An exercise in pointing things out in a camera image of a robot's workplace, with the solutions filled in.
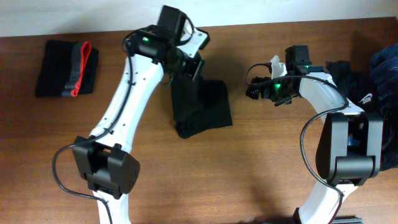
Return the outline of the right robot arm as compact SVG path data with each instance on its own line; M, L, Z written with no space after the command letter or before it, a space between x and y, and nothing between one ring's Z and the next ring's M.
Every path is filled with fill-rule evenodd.
M265 98L275 106L304 98L316 111L299 139L302 159L316 183L307 201L285 223L362 223L362 218L337 214L352 192L379 173L382 118L354 104L337 87L326 67L313 65L306 45L288 47L285 62L274 56L264 66L270 76L246 80L248 97ZM317 168L312 169L304 138L316 119L323 121L323 129L315 156Z

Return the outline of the black clothes pile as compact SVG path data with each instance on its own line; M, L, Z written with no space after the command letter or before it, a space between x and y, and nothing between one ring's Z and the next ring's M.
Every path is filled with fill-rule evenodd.
M355 105L367 113L378 114L384 122L381 149L381 171L397 167L397 92L380 98L370 75L355 72L347 61L328 62L333 81Z

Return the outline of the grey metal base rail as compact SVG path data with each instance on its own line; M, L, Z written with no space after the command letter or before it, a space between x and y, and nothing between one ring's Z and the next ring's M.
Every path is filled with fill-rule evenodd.
M331 224L364 224L362 218L337 218L332 221Z

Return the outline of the black garment red band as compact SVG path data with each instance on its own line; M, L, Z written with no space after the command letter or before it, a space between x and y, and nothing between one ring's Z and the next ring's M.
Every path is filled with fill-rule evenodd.
M89 41L47 41L36 97L76 97L92 93L98 62L99 50Z

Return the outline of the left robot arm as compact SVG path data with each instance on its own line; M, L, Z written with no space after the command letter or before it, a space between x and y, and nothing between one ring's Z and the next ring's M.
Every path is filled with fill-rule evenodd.
M78 136L72 149L78 171L98 203L100 223L129 223L129 193L140 164L130 154L147 102L165 74L197 98L204 61L199 50L210 37L194 27L181 10L163 6L159 20L123 40L125 66L116 92L88 138Z

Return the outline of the black t-shirt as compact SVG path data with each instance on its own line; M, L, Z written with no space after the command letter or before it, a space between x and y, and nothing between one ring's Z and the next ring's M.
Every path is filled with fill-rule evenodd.
M182 139L233 124L223 80L179 76L171 84L171 95L175 129Z

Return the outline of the blue denim garment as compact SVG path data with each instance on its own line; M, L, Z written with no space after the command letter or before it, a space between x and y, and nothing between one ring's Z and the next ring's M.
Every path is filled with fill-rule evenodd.
M397 92L397 43L376 52L370 60L370 79L380 98Z

